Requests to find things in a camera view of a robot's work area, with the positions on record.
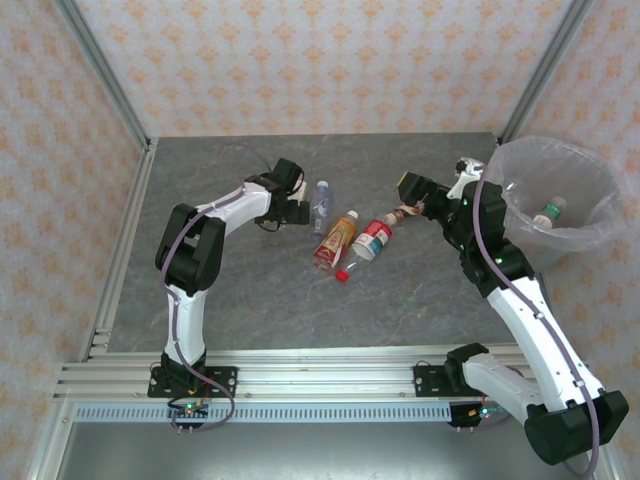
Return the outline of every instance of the wall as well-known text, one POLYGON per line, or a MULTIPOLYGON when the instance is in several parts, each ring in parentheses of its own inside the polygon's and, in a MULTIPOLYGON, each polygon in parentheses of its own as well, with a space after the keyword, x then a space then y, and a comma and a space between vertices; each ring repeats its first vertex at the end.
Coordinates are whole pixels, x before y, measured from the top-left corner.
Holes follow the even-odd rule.
POLYGON ((0 478, 76 361, 139 158, 50 0, 0 3, 0 478))
POLYGON ((548 283, 561 324, 631 414, 615 438, 640 467, 640 4, 596 1, 523 134, 598 149, 627 192, 629 231, 614 244, 563 259, 548 283))
POLYGON ((152 136, 501 132, 569 0, 80 0, 152 136))

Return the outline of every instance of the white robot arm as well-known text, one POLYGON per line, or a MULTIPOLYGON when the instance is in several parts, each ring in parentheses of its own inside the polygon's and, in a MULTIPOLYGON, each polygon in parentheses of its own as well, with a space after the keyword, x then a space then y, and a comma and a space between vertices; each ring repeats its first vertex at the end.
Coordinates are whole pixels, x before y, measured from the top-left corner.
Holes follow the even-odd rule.
POLYGON ((597 413, 600 444, 611 440, 629 407, 620 392, 604 389, 560 329, 531 266, 520 249, 504 238, 506 203, 500 186, 491 183, 485 183, 481 192, 479 231, 490 259, 512 287, 488 265, 476 241, 472 212, 482 170, 480 162, 462 159, 456 166, 458 182, 451 188, 405 173, 398 191, 408 205, 422 202, 423 215, 440 223, 445 239, 460 252, 463 272, 505 321, 537 381, 520 377, 488 349, 472 344, 447 355, 444 371, 451 385, 454 390, 471 387, 490 396, 525 426, 540 458, 556 464, 591 448, 589 403, 597 413), (513 288, 532 303, 524 303, 513 288), (539 312, 534 315, 530 305, 539 312), (568 359, 578 375, 571 371, 568 359))
POLYGON ((308 224, 309 204, 296 198, 304 185, 302 169, 281 158, 273 171, 247 178, 240 188, 214 202, 174 208, 156 253, 170 321, 160 366, 152 369, 150 396, 194 395, 202 379, 209 378, 204 303, 220 271, 224 239, 251 220, 278 226, 308 224))
MULTIPOLYGON (((263 186, 256 183, 245 182, 244 185, 234 192, 205 205, 196 207, 198 212, 209 210, 205 216, 208 218, 217 218, 226 225, 224 236, 227 237, 231 232, 241 225, 261 217, 269 211, 271 205, 271 193, 263 186)), ((202 322, 204 318, 204 302, 208 293, 208 289, 198 290, 193 295, 189 295, 185 290, 176 286, 168 285, 168 288, 178 297, 178 339, 182 354, 187 359, 189 365, 193 365, 205 353, 204 339, 202 336, 202 322)), ((169 318, 173 318, 173 309, 176 308, 175 301, 169 296, 169 318)), ((176 352, 175 340, 171 332, 171 324, 169 325, 169 336, 167 345, 164 349, 165 353, 174 362, 180 362, 180 358, 176 352)))

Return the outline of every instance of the clear plastic bag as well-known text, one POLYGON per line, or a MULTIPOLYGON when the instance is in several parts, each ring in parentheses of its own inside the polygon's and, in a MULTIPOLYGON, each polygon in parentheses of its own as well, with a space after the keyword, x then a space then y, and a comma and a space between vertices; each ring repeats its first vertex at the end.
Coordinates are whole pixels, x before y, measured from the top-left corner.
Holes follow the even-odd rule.
POLYGON ((502 186, 505 236, 536 271, 567 252, 599 247, 622 233, 620 189, 595 151, 545 137, 523 137, 496 149, 487 181, 502 186), (533 222, 554 196, 567 201, 554 228, 533 222))

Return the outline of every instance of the clear water bottle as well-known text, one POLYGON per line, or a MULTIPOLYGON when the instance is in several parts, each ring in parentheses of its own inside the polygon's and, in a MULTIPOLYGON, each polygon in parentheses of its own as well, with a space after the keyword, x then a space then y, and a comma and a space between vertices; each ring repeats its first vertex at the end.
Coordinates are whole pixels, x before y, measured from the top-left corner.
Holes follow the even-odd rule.
POLYGON ((327 233, 329 215, 329 183, 320 180, 311 198, 311 237, 322 240, 327 233))
POLYGON ((369 265, 391 238, 391 227, 403 218, 400 212, 394 210, 372 221, 351 245, 342 267, 336 272, 336 278, 344 283, 353 272, 369 265))

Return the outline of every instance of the plastic bottle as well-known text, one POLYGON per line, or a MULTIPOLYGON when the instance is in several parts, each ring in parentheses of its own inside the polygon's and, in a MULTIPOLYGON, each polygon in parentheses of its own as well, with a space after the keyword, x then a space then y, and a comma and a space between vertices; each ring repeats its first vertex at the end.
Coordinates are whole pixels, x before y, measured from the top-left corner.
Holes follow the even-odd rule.
POLYGON ((414 217, 416 215, 421 215, 422 210, 424 209, 424 205, 415 207, 410 207, 409 205, 400 205, 398 208, 395 208, 392 212, 383 215, 383 220, 387 223, 387 220, 391 223, 387 223, 388 225, 395 225, 396 223, 404 220, 405 218, 414 217))
POLYGON ((345 256, 342 268, 336 272, 339 281, 346 282, 355 270, 362 269, 376 258, 391 238, 391 227, 398 223, 398 217, 406 218, 397 210, 380 215, 356 238, 345 256))
POLYGON ((565 208, 567 208, 567 201, 564 198, 553 197, 542 211, 533 217, 533 223, 541 227, 553 228, 565 208))
POLYGON ((311 197, 311 237, 321 240, 327 233, 329 184, 320 180, 311 197))
POLYGON ((353 210, 338 219, 313 254, 313 264, 316 267, 329 271, 337 265, 356 234, 356 220, 358 220, 358 214, 353 210))

